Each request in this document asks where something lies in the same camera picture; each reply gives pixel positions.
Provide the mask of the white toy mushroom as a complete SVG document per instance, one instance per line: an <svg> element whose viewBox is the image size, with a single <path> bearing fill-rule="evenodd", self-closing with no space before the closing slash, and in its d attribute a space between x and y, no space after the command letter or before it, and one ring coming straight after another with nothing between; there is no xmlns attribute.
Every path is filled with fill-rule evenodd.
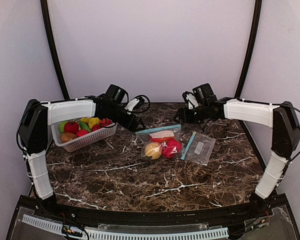
<svg viewBox="0 0 300 240"><path fill-rule="evenodd" d="M151 133L150 136L153 139L173 138L175 136L175 133L172 130L162 130Z"/></svg>

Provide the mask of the red toy bell pepper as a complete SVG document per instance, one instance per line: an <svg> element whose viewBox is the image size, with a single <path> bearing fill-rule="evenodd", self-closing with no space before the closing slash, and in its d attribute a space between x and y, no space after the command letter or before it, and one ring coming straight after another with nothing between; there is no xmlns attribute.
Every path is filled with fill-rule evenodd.
<svg viewBox="0 0 300 240"><path fill-rule="evenodd" d="M162 154L168 159L173 158L181 151L181 149L182 144L179 141L172 138L164 144Z"/></svg>

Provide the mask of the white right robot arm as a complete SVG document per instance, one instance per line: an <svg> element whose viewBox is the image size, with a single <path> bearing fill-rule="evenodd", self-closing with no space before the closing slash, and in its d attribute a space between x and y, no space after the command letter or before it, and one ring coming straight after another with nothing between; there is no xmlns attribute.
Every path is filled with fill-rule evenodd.
<svg viewBox="0 0 300 240"><path fill-rule="evenodd" d="M205 106L181 107L174 115L179 124L200 124L204 120L235 120L252 127L253 140L267 156L266 167L254 193L267 199L284 178L288 165L296 156L300 142L300 111L290 102L266 103L224 97Z"/></svg>

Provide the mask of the orange toy mango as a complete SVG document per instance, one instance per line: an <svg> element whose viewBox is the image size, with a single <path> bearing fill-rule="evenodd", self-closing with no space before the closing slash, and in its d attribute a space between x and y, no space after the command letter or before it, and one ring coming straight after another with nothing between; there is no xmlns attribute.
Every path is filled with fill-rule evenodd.
<svg viewBox="0 0 300 240"><path fill-rule="evenodd" d="M168 137L158 137L158 138L153 138L151 137L150 140L153 142L153 143L164 143L164 142L167 142L171 139L174 139L173 136L168 136Z"/></svg>

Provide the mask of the clear zip bag blue zipper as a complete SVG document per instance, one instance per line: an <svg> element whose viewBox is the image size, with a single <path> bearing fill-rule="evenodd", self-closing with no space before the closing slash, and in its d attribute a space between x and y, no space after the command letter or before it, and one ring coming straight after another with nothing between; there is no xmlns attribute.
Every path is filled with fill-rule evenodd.
<svg viewBox="0 0 300 240"><path fill-rule="evenodd" d="M142 142L140 157L157 160L180 156L183 152L181 133L182 126L180 124L137 131L136 137Z"/></svg>

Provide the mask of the yellow orange toy peach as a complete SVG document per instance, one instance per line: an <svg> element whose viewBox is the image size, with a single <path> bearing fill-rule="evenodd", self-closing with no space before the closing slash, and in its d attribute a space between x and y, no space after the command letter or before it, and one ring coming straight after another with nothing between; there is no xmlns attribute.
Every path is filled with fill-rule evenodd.
<svg viewBox="0 0 300 240"><path fill-rule="evenodd" d="M151 142L145 146L144 155L156 160L162 155L162 151L163 146L159 142Z"/></svg>

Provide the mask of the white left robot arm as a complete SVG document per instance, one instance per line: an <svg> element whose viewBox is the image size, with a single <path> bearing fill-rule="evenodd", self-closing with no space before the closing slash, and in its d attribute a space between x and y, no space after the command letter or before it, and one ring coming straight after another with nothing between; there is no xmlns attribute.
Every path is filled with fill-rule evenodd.
<svg viewBox="0 0 300 240"><path fill-rule="evenodd" d="M89 117L110 119L133 133L145 127L135 111L125 109L105 95L54 102L28 101L17 136L26 155L36 194L41 200L54 194L46 163L48 127L66 120Z"/></svg>

